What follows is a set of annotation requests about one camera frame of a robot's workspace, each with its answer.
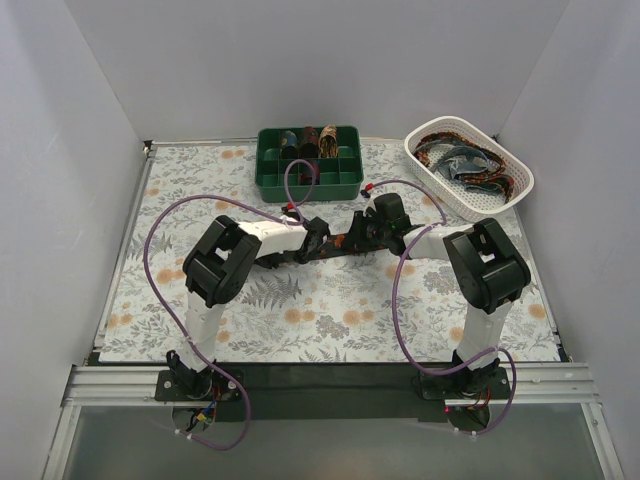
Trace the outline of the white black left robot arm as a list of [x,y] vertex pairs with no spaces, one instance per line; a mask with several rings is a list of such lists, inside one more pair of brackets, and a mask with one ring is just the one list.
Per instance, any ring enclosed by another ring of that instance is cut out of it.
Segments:
[[188,254],[186,339],[167,354],[172,378],[190,399],[205,398],[213,386],[207,361],[226,305],[242,290],[255,265],[275,268],[284,262],[304,264],[330,235],[329,225],[315,217],[297,224],[286,216],[276,221],[236,222],[217,217]]

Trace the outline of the black tie orange flowers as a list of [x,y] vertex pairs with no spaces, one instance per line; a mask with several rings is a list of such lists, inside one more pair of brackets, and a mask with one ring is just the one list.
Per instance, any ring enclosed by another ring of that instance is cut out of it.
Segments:
[[[284,264],[298,264],[298,265],[307,264],[307,263],[297,262],[298,249],[285,250],[282,253],[271,253],[266,256],[259,257],[254,261],[254,264],[256,266],[260,266],[266,269],[275,269]],[[387,250],[387,248],[375,242],[373,239],[369,239],[369,246],[365,250],[348,250],[347,234],[336,234],[336,235],[330,235],[327,238],[326,243],[322,246],[320,256],[316,260],[327,260],[327,259],[337,258],[337,257],[361,255],[361,254],[367,254],[370,252],[376,252],[379,250]]]

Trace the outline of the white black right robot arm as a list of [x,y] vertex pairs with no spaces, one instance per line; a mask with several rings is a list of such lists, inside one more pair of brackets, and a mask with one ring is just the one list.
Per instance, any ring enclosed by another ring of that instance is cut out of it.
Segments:
[[531,282],[530,269],[499,222],[484,219],[465,227],[413,224],[396,193],[372,196],[366,208],[354,213],[343,246],[355,252],[386,249],[399,257],[399,268],[409,260],[447,260],[459,291],[467,302],[462,339],[451,364],[443,370],[419,365],[402,337],[398,307],[400,273],[392,284],[392,321],[406,359],[418,371],[419,385],[435,395],[475,397],[503,380],[499,343],[513,304]]

